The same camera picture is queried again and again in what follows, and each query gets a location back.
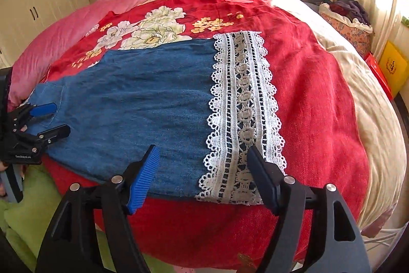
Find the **metal bolt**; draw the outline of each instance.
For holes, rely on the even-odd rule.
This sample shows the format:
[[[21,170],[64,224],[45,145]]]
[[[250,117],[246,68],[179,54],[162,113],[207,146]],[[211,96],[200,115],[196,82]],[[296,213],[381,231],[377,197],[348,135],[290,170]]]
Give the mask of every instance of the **metal bolt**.
[[[331,192],[335,192],[337,190],[337,187],[334,184],[327,184],[327,190]]]
[[[71,191],[77,191],[79,189],[79,184],[78,183],[72,183],[70,186]]]
[[[295,178],[292,176],[286,176],[284,177],[284,182],[287,184],[294,184],[295,183]]]
[[[116,175],[114,177],[111,178],[111,182],[114,184],[119,184],[120,182],[122,182],[123,178],[121,175]]]

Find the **beige bed sheet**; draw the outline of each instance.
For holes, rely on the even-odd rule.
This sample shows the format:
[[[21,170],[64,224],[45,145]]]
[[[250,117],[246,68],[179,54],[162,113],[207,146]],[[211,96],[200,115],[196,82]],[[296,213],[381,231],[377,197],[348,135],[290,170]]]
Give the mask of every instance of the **beige bed sheet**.
[[[310,26],[318,42],[337,59],[349,85],[370,169],[367,196],[358,220],[363,229],[399,199],[406,171],[406,149],[398,118],[369,67],[330,24],[300,0],[271,0],[271,5]]]

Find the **green fabric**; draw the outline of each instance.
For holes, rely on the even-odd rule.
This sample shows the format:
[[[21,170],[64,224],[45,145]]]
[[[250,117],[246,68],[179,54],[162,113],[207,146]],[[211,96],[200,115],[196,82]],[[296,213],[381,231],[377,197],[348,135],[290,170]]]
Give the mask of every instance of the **green fabric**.
[[[0,200],[0,227],[23,262],[34,271],[36,258],[48,224],[60,203],[61,195],[45,167],[30,166],[24,178],[24,198],[16,203]],[[105,268],[115,271],[108,241],[97,230],[99,250]],[[152,273],[174,273],[173,266],[144,255]]]

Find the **lace hem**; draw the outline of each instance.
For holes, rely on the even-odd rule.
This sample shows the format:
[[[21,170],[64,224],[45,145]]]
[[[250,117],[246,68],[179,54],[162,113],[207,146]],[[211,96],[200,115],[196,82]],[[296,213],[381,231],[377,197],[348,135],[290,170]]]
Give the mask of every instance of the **lace hem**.
[[[207,119],[212,129],[206,144],[210,153],[203,162],[209,171],[199,180],[201,201],[245,205],[261,204],[261,197],[247,169],[247,149],[255,144],[266,161],[284,173],[287,162],[281,152],[277,89],[265,59],[267,50],[258,32],[240,31],[214,35],[212,79],[209,101],[213,112]]]

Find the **yellow box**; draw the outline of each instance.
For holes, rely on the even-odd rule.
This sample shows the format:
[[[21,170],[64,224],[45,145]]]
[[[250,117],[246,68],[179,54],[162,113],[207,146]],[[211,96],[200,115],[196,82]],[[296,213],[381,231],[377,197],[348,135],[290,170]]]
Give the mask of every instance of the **yellow box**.
[[[379,68],[395,97],[409,77],[408,60],[392,42],[388,41],[379,61]]]

